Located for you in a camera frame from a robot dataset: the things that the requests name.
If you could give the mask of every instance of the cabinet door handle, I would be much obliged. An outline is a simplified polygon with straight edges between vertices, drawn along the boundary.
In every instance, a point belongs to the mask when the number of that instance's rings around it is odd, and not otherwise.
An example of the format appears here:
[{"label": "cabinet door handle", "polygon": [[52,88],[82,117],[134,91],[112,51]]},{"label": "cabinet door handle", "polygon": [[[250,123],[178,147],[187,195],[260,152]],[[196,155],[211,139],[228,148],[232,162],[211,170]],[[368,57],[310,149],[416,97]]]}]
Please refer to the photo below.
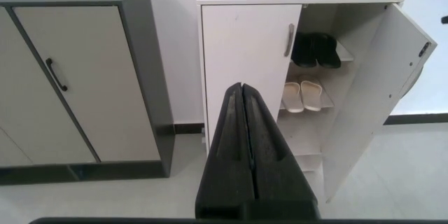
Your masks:
[{"label": "cabinet door handle", "polygon": [[61,84],[61,82],[60,82],[59,79],[57,78],[55,72],[53,71],[53,68],[51,67],[51,64],[53,64],[53,61],[52,61],[50,58],[48,58],[48,59],[45,61],[45,64],[47,64],[47,67],[48,67],[48,69],[50,70],[50,73],[51,73],[51,75],[53,76],[53,78],[55,79],[55,81],[56,81],[57,85],[59,86],[59,88],[62,89],[62,91],[67,91],[67,90],[68,90],[67,86]]},{"label": "cabinet door handle", "polygon": [[293,45],[293,37],[294,37],[294,24],[289,24],[289,33],[288,33],[288,43],[286,44],[286,50],[283,56],[287,57],[289,52],[291,51],[291,46]]}]

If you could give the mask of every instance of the floor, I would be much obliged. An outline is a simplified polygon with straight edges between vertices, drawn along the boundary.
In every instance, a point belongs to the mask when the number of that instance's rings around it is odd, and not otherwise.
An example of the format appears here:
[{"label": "floor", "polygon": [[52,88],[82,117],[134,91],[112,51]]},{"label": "floor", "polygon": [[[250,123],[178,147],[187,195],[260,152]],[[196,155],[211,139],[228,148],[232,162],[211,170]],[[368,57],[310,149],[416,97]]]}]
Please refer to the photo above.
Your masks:
[{"label": "floor", "polygon": [[[448,123],[384,127],[323,218],[445,218]],[[43,216],[194,218],[205,153],[199,134],[176,137],[171,178],[0,187],[0,220]]]}]

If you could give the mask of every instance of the white shoe cabinet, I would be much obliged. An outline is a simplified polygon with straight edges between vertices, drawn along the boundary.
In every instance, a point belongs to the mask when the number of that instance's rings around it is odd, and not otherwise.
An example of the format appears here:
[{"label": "white shoe cabinet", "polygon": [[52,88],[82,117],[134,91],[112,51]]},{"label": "white shoe cabinet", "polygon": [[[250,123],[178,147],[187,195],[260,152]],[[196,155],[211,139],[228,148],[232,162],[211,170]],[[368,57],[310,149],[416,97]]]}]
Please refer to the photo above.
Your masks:
[{"label": "white shoe cabinet", "polygon": [[[197,0],[206,148],[224,93],[256,88],[316,196],[328,201],[393,107],[412,87],[436,43],[401,9],[404,0]],[[339,69],[291,62],[296,32],[338,41]],[[319,79],[325,108],[281,108],[285,82]]]},{"label": "white shoe cabinet", "polygon": [[0,27],[0,168],[146,162],[169,175],[151,0],[0,0]]}]

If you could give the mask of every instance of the open cabinet door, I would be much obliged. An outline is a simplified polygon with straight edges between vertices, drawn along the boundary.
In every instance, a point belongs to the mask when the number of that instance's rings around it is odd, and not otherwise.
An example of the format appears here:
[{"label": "open cabinet door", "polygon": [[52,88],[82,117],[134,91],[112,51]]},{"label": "open cabinet door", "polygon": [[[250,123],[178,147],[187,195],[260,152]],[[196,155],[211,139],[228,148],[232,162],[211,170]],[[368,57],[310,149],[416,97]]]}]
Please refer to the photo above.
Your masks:
[{"label": "open cabinet door", "polygon": [[327,200],[341,186],[436,45],[397,4],[388,6],[322,145]]}]

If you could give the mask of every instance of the beige cabinet door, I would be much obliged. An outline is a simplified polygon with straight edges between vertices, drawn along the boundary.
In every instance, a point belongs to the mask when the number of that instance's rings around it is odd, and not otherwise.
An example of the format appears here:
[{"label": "beige cabinet door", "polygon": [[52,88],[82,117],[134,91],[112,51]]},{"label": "beige cabinet door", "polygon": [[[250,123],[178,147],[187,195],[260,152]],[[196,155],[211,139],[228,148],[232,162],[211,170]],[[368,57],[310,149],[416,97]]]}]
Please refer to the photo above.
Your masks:
[{"label": "beige cabinet door", "polygon": [[[10,148],[16,145],[21,150],[8,153],[17,155],[11,157],[14,161],[10,164],[94,162],[69,114],[2,7],[0,27],[0,139],[3,139],[0,149],[3,152],[6,145]],[[6,138],[15,144],[5,143]]]},{"label": "beige cabinet door", "polygon": [[99,159],[160,160],[118,7],[14,11]]},{"label": "beige cabinet door", "polygon": [[225,91],[235,83],[257,89],[277,119],[301,10],[300,4],[202,6],[210,145]]}]

